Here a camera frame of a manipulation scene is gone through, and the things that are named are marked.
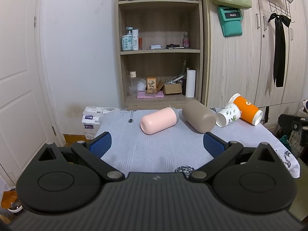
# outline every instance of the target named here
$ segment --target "white cup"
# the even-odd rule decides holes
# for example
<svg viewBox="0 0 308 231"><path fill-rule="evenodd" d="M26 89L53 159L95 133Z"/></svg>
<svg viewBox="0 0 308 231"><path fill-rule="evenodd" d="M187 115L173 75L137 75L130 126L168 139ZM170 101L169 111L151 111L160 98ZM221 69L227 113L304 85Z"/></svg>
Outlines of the white cup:
<svg viewBox="0 0 308 231"><path fill-rule="evenodd" d="M147 81L144 79L140 79L137 83L137 90L138 91L146 91L147 90Z"/></svg>
<svg viewBox="0 0 308 231"><path fill-rule="evenodd" d="M241 117L241 111L234 103L228 103L216 114L216 124L225 127Z"/></svg>

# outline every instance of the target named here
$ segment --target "white patterned tablecloth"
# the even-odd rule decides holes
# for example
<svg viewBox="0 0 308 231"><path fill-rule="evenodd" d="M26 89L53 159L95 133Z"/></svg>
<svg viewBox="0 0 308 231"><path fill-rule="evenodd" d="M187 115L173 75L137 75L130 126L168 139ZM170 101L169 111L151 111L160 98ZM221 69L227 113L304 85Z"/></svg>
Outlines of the white patterned tablecloth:
<svg viewBox="0 0 308 231"><path fill-rule="evenodd" d="M204 134L183 119L181 109L180 121L175 126L150 136L144 134L139 127L140 119L154 111L123 110L106 114L96 136L107 131L112 142L101 159L126 176L129 172L174 172L180 166L198 169L213 159L204 148ZM263 125L253 126L239 119L224 128L215 126L211 132L226 142L236 140L246 147L268 142L292 177L299 177L298 161Z"/></svg>

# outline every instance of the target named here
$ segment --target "pink tumbler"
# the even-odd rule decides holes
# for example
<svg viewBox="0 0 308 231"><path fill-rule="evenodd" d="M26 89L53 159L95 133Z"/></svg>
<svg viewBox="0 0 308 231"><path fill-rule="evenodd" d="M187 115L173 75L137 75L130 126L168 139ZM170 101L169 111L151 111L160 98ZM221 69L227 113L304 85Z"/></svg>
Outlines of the pink tumbler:
<svg viewBox="0 0 308 231"><path fill-rule="evenodd" d="M147 135L176 125L180 120L179 113L173 107L163 108L154 113L145 115L140 120L140 127Z"/></svg>

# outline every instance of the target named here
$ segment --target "black bow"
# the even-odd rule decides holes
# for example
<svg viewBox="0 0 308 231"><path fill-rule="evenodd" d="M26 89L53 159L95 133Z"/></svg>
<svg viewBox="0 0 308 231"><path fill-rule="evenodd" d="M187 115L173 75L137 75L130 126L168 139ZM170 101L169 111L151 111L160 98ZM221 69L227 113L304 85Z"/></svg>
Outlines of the black bow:
<svg viewBox="0 0 308 231"><path fill-rule="evenodd" d="M274 57L274 83L276 87L283 87L285 77L285 32L283 25L289 27L291 19L284 15L271 14L268 22L275 18L275 57Z"/></svg>

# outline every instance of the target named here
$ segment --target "wardrobe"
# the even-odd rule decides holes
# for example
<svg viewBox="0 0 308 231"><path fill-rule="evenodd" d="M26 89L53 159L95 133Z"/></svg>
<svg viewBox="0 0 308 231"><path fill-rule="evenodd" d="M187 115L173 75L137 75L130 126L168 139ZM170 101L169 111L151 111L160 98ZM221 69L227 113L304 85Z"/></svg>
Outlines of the wardrobe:
<svg viewBox="0 0 308 231"><path fill-rule="evenodd" d="M306 66L306 27L302 0L252 0L252 8L241 10L243 35L224 38L218 19L218 6L204 0L204 81L202 99L208 107L223 107L231 96L240 93L264 111L262 123L277 125L280 114L296 114ZM286 42L283 87L273 79L275 20L268 23L275 9L291 17L283 25Z"/></svg>

